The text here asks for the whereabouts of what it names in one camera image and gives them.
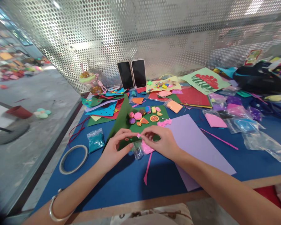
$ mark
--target hand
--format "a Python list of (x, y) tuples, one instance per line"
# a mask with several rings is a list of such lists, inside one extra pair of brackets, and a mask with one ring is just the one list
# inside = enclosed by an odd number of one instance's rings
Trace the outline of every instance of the hand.
[(124, 140), (125, 138), (136, 137), (137, 134), (138, 133), (131, 132), (129, 129), (122, 128), (112, 138), (109, 139), (105, 150), (98, 160), (106, 173), (110, 171), (125, 155), (127, 155), (127, 153), (133, 147), (133, 144), (130, 143), (118, 151), (121, 140)]
[[(160, 136), (161, 139), (159, 141), (155, 142), (152, 140), (155, 134)], [(173, 157), (176, 156), (178, 151), (181, 150), (178, 147), (173, 137), (172, 131), (169, 128), (151, 126), (145, 128), (140, 135), (147, 145), (168, 159), (173, 160)]]

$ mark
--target window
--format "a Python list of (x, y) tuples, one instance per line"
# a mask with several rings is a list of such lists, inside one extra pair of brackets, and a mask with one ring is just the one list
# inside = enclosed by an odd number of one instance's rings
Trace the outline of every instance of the window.
[(22, 43), (24, 46), (32, 45), (32, 42), (3, 12), (0, 8), (0, 22)]

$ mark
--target craft table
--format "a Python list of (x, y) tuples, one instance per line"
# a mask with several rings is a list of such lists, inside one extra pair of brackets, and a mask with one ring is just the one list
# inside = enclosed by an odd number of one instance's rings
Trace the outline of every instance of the craft table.
[[(242, 98), (247, 108), (252, 97)], [(142, 106), (162, 105), (162, 102), (146, 100)], [(189, 114), (198, 127), (215, 134), (219, 138), (239, 148), (238, 150), (224, 144), (218, 139), (207, 136), (219, 152), (236, 170), (233, 175), (251, 188), (260, 188), (281, 183), (281, 162), (277, 161), (265, 151), (247, 150), (240, 133), (231, 134), (228, 129), (211, 128), (206, 121), (202, 110), (183, 108), (178, 114), (167, 109), (170, 118)], [(107, 139), (115, 121), (96, 124), (86, 127), (80, 135), (71, 143), (71, 147), (82, 144), (88, 146), (87, 134), (98, 128), (102, 128), (104, 138)], [(273, 116), (263, 118), (261, 124), (266, 128), (262, 130), (281, 144), (281, 119)], [(81, 169), (70, 175), (63, 175), (59, 171), (59, 164), (55, 168), (42, 196), (34, 211), (41, 208), (58, 189), (66, 188), (89, 170), (101, 156), (102, 150), (93, 152)], [(64, 167), (67, 171), (76, 168), (84, 157), (83, 149), (76, 149), (66, 159)], [(187, 202), (195, 199), (207, 198), (209, 195), (202, 189), (187, 192), (178, 170), (171, 160), (163, 157), (158, 152), (153, 152), (148, 172), (147, 186), (143, 178), (146, 172), (149, 155), (137, 161), (132, 152), (125, 156), (107, 175), (97, 184), (92, 192), (77, 207), (68, 224), (79, 223), (91, 219), (110, 217), (128, 212)]]

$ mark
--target right hand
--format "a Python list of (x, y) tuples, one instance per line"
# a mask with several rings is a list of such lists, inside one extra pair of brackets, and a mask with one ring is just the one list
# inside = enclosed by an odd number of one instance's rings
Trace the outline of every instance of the right hand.
[[(160, 136), (160, 140), (155, 142), (152, 139), (156, 134)], [(147, 145), (168, 159), (173, 160), (173, 157), (177, 156), (178, 152), (181, 151), (169, 128), (150, 126), (145, 128), (140, 135)]]

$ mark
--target smartphone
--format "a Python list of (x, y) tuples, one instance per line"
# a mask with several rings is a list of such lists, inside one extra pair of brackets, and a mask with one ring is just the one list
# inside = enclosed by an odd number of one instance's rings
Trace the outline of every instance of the smartphone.
[(143, 59), (133, 60), (131, 62), (132, 72), (134, 77), (134, 83), (137, 88), (143, 88), (147, 86), (146, 82), (146, 70), (145, 61)]
[(133, 79), (129, 62), (119, 62), (118, 69), (124, 89), (133, 88)]

